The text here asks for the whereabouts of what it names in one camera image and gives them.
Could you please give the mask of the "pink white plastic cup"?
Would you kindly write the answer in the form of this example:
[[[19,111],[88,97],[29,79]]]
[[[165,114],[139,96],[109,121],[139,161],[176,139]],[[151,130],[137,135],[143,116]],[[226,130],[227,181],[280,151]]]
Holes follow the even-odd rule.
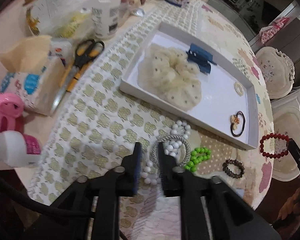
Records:
[[[11,168],[39,164],[40,142],[24,133],[24,103],[12,93],[0,93],[0,165]]]

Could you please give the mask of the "plastic bag yellow contents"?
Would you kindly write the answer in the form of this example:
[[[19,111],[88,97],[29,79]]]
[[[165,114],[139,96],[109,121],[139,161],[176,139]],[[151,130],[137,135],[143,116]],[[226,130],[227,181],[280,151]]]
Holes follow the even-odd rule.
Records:
[[[94,29],[93,0],[65,0],[52,20],[50,35],[70,40],[82,40]]]

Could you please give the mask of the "blue hair claw clip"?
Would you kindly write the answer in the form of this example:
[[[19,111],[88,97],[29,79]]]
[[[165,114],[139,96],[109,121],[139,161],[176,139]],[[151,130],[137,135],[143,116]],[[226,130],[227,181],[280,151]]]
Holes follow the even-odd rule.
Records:
[[[199,70],[202,73],[210,74],[211,73],[211,65],[217,65],[213,61],[213,55],[208,51],[200,48],[196,44],[190,44],[190,48],[187,52],[188,61],[194,62],[198,64]]]

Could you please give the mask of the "tissue pack with tissue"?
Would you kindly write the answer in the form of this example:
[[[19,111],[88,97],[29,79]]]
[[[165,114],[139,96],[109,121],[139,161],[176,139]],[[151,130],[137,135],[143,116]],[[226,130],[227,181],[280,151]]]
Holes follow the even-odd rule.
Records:
[[[18,95],[26,110],[47,116],[66,69],[60,58],[48,55],[52,38],[24,38],[11,50],[0,53],[0,63],[7,70],[0,92]]]

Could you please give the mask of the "small white blue box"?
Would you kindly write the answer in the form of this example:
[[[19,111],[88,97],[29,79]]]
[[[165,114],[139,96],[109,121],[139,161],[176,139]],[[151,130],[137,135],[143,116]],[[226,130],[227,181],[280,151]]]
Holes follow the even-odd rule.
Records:
[[[72,43],[66,38],[52,38],[48,55],[60,58],[66,66],[73,56]]]

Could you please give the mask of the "black yellow scissors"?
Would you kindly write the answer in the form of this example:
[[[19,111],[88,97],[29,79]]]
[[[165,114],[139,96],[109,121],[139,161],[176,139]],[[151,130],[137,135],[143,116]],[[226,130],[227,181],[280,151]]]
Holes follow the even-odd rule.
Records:
[[[94,39],[84,40],[78,44],[75,49],[74,63],[69,70],[66,71],[65,78],[61,81],[61,86],[53,101],[50,115],[53,115],[56,111],[75,76],[83,69],[83,67],[92,63],[104,51],[104,49],[104,42],[96,41]]]

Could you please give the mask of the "cream dotted fabric scrunchie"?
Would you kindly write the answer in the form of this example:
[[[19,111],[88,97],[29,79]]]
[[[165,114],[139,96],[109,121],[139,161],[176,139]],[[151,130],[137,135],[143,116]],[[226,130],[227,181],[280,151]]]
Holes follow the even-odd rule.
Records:
[[[151,44],[138,66],[138,85],[175,107],[189,111],[202,99],[198,64],[181,49]]]

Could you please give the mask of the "cream ornate chair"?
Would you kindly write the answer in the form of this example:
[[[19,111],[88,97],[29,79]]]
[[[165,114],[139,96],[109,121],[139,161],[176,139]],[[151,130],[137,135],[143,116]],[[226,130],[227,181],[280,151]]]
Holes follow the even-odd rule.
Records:
[[[270,100],[287,96],[293,87],[295,68],[285,53],[273,47],[263,47],[256,54]]]

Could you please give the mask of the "patchwork quilted tablecloth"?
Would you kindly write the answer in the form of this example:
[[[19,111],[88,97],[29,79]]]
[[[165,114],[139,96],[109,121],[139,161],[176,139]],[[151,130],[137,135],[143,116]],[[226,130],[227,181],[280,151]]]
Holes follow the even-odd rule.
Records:
[[[104,175],[131,154],[136,141],[142,143],[147,158],[157,138],[168,134],[181,119],[119,90],[132,57],[161,21],[196,35],[234,63],[256,91],[259,140],[273,132],[266,84],[255,55],[239,30],[200,0],[192,0],[187,9],[162,2],[108,46],[75,88],[43,148],[42,162],[28,190],[32,199],[50,205],[77,177]],[[211,159],[201,163],[195,174],[220,172],[231,186],[244,190],[243,199],[256,209],[269,189],[273,161],[262,157],[259,149],[239,150],[190,125],[192,138],[199,139],[191,147],[212,151]],[[222,163],[228,158],[243,163],[243,178],[231,179],[222,172]],[[159,197],[155,193],[159,187],[145,185],[142,179],[140,182],[136,197],[121,198],[120,229],[128,239],[180,239],[177,200]]]

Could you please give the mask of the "white bottle red cap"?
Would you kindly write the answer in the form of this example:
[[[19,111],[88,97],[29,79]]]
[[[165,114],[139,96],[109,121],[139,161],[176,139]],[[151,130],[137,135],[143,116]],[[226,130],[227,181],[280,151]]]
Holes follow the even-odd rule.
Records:
[[[119,21],[121,0],[93,0],[91,16],[95,35],[100,39],[112,38]]]

